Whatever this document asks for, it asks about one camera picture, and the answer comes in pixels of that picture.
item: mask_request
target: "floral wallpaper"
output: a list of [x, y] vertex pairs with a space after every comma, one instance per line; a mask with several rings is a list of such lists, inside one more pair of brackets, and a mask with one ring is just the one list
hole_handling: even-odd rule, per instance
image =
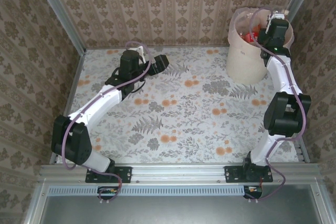
[[312, 100], [303, 139], [336, 203], [336, 0], [304, 0], [292, 26], [292, 67]]
[[147, 45], [228, 45], [234, 11], [286, 7], [290, 0], [61, 0], [87, 48]]
[[[88, 50], [72, 105], [85, 105], [119, 66], [124, 49]], [[114, 106], [90, 132], [92, 146], [117, 163], [241, 162], [264, 135], [264, 112], [275, 91], [226, 74], [227, 47], [155, 48], [169, 67]], [[272, 161], [297, 161], [292, 143]]]
[[47, 0], [0, 0], [0, 223], [20, 223], [78, 54]]

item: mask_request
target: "plastic container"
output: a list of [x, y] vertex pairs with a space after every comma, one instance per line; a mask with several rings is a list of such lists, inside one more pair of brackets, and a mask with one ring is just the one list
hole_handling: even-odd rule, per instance
[[[245, 42], [238, 33], [238, 31], [240, 33], [248, 31], [250, 19], [256, 10], [258, 9], [246, 7], [236, 10], [232, 16], [228, 33], [230, 47], [227, 55], [226, 71], [235, 82], [245, 85], [261, 81], [267, 73], [264, 60], [260, 57], [261, 49], [254, 46], [253, 43]], [[270, 11], [268, 10], [259, 11], [256, 15], [256, 25], [260, 22], [261, 28], [266, 28], [269, 14]], [[284, 47], [289, 49], [293, 41], [293, 28], [289, 23], [285, 34]]]

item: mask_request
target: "red object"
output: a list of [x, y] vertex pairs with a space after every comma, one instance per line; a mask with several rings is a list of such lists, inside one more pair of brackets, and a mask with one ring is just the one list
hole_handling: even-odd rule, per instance
[[[258, 35], [259, 35], [259, 33], [256, 33], [256, 32], [254, 31], [254, 32], [252, 32], [252, 34], [253, 34], [253, 37], [254, 37], [255, 39], [258, 39]], [[247, 43], [253, 42], [253, 39], [251, 38], [250, 33], [248, 33], [247, 35], [245, 35], [244, 40], [245, 40]]]

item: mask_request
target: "wall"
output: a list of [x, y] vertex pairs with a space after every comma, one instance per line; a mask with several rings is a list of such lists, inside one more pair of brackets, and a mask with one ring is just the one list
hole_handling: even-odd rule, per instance
[[0, 0], [0, 223], [29, 206], [78, 59], [46, 0]]
[[304, 141], [336, 202], [336, 0], [304, 0], [292, 26], [293, 69], [312, 99]]
[[61, 0], [88, 48], [223, 45], [233, 12], [243, 6], [287, 6], [290, 0]]

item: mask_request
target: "vent grille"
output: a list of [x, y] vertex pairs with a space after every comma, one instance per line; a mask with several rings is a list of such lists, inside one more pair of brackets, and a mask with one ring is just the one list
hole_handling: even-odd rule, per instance
[[[97, 196], [98, 186], [50, 186], [48, 196]], [[241, 196], [243, 186], [130, 186], [120, 196]]]

